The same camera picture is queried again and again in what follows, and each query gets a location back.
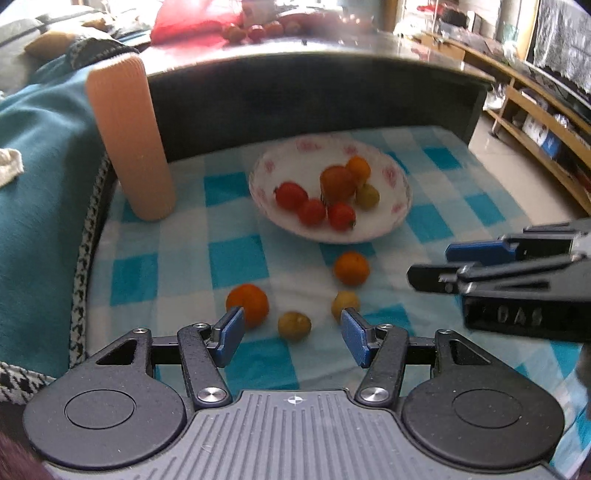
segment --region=black and white patterned fabric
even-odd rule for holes
[[[0,362],[0,401],[23,405],[53,380],[52,377]]]
[[[86,298],[88,294],[89,269],[96,235],[100,199],[105,189],[105,180],[111,161],[105,155],[95,178],[92,196],[86,212],[82,242],[78,249],[78,262],[74,275],[72,316],[70,320],[70,368],[86,360]]]

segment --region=white cloth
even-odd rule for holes
[[[0,189],[23,172],[21,153],[13,148],[0,148]]]

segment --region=checkered cloth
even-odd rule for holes
[[[405,223],[371,243],[323,245],[296,237],[256,211],[247,175],[274,142],[201,155],[171,165],[178,204],[158,223],[138,220],[118,187],[93,265],[88,348],[96,352],[135,327],[173,335],[225,312],[228,292],[254,283],[268,295],[268,320],[248,332],[223,375],[233,394],[243,388],[315,389],[358,385],[355,365],[330,303],[342,289],[331,273],[344,251],[369,259],[371,275],[357,289],[372,324],[391,322],[410,335],[451,328],[516,368],[558,398],[567,427],[554,458],[562,473],[580,463],[591,440],[586,393],[574,374],[580,347],[567,343],[467,332],[457,299],[416,293],[405,273],[412,263],[442,262],[451,241],[518,232],[528,218],[457,137],[440,128],[351,132],[399,162],[413,188]],[[312,319],[310,336],[289,345],[277,319],[298,310]],[[184,391],[180,368],[160,366],[162,381]],[[409,367],[403,394],[428,378]]]

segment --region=metal pivot screw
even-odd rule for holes
[[[386,400],[388,395],[388,390],[382,387],[368,387],[364,388],[361,393],[359,394],[361,398],[368,402],[379,402]]]
[[[206,403],[216,403],[226,398],[228,394],[218,387],[206,387],[199,391],[197,398]]]

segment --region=plastic bag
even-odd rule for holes
[[[153,45],[222,31],[238,23],[242,4],[236,0],[164,0],[151,33]]]

